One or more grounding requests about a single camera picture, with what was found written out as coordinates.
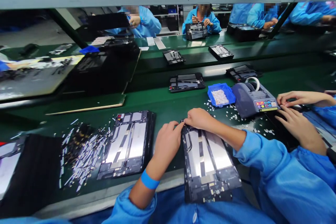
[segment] metal strip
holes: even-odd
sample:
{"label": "metal strip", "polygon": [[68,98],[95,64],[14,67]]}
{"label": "metal strip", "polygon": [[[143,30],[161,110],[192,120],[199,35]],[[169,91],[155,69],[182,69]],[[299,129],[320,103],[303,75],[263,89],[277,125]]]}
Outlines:
{"label": "metal strip", "polygon": [[166,46],[164,45],[164,43],[161,41],[159,37],[154,38],[154,42],[159,50],[166,49]]}

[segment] blue cleanroom suit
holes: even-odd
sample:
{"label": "blue cleanroom suit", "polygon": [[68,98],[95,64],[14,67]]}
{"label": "blue cleanroom suit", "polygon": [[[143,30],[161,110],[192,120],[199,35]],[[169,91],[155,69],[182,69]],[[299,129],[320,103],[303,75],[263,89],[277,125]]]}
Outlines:
{"label": "blue cleanroom suit", "polygon": [[[182,34],[186,33],[186,31],[185,31],[186,30],[186,24],[187,23],[193,23],[193,20],[192,20],[193,17],[192,16],[193,16],[193,14],[195,16],[197,16],[197,8],[198,8],[198,6],[195,9],[193,9],[189,12],[189,14],[187,16],[187,19],[185,20],[185,22],[182,25]],[[220,33],[222,28],[221,28],[221,26],[219,24],[219,20],[216,18],[215,14],[213,12],[211,12],[210,16],[205,16],[202,21],[204,21],[207,18],[210,20],[211,23],[213,23],[212,27],[210,25],[207,26],[208,33],[209,34]]]}
{"label": "blue cleanroom suit", "polygon": [[[127,10],[122,7],[118,12],[127,12]],[[139,16],[141,18],[141,22],[137,28],[129,30],[134,34],[135,38],[146,38],[146,37],[156,37],[157,34],[161,31],[161,24],[159,20],[153,16],[152,12],[146,7],[139,6]],[[125,27],[115,28],[106,30],[111,35],[131,35],[125,34]]]}

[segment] factory floor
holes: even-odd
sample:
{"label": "factory floor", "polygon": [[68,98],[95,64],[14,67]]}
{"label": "factory floor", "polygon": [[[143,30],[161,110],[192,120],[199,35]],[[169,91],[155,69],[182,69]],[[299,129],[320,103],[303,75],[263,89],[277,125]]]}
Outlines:
{"label": "factory floor", "polygon": [[[162,32],[164,35],[182,34],[183,19],[179,20],[179,31],[175,34],[169,34],[169,29],[162,20]],[[27,44],[51,45],[62,43],[73,43],[73,40],[61,30],[61,28],[53,20],[44,20],[39,24],[23,29],[17,32],[0,33],[0,45],[7,47],[23,47]],[[249,181],[249,168],[243,165],[236,166],[241,178]],[[250,203],[259,208],[252,187],[243,183],[243,189]]]}

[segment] blue plastic bin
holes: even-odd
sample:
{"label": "blue plastic bin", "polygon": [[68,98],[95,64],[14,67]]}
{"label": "blue plastic bin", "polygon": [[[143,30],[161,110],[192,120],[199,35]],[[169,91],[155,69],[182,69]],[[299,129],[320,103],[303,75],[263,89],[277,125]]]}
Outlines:
{"label": "blue plastic bin", "polygon": [[[217,90],[220,90],[220,89],[222,89],[224,91],[224,94],[226,95],[226,98],[229,100],[229,102],[217,105],[211,92],[212,91],[217,91]],[[226,83],[219,83],[219,84],[215,84],[215,85],[212,85],[212,86],[208,86],[208,96],[211,100],[212,105],[216,106],[216,107],[223,107],[225,105],[236,102],[235,95],[232,93],[231,88]]]}

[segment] hand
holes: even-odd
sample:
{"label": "hand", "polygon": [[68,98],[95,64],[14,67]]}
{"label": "hand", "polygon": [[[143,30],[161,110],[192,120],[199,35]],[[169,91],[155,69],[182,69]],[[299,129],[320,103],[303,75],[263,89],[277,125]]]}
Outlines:
{"label": "hand", "polygon": [[210,19],[205,19],[204,20],[204,26],[207,26],[207,25],[210,25],[210,26],[213,26],[214,24],[210,22]]}
{"label": "hand", "polygon": [[129,20],[132,29],[137,28],[140,22],[141,18],[139,16],[131,16],[131,19]]}
{"label": "hand", "polygon": [[192,110],[189,110],[188,118],[184,119],[186,124],[207,131],[211,131],[210,128],[214,121],[216,121],[216,119],[212,118],[212,116],[202,108],[193,108]]}
{"label": "hand", "polygon": [[159,130],[155,142],[155,152],[152,158],[158,169],[156,175],[163,175],[175,157],[181,144],[181,130],[183,126],[184,122],[179,124],[176,121],[171,121],[168,124],[164,124]]}
{"label": "hand", "polygon": [[269,22],[265,22],[264,24],[264,29],[267,30],[269,28],[271,28],[273,25],[275,25],[276,23],[273,21],[269,21]]}
{"label": "hand", "polygon": [[300,142],[302,148],[305,148],[319,155],[326,155],[327,148],[320,134],[315,129],[314,125],[298,111],[287,108],[281,105],[282,110],[278,110],[287,121],[275,116],[284,127]]}
{"label": "hand", "polygon": [[193,16],[193,17],[192,17],[192,22],[193,22],[193,23],[199,23],[200,20],[198,19],[198,17]]}
{"label": "hand", "polygon": [[331,22],[334,18],[336,18],[336,16],[333,16],[333,15],[324,15],[321,19],[321,21],[323,23],[329,23]]}
{"label": "hand", "polygon": [[[288,102],[288,99],[295,98],[295,101]],[[314,104],[318,107],[329,107],[336,105],[336,101],[332,96],[320,92],[292,91],[279,94],[277,97],[278,104],[286,107],[294,105]]]}

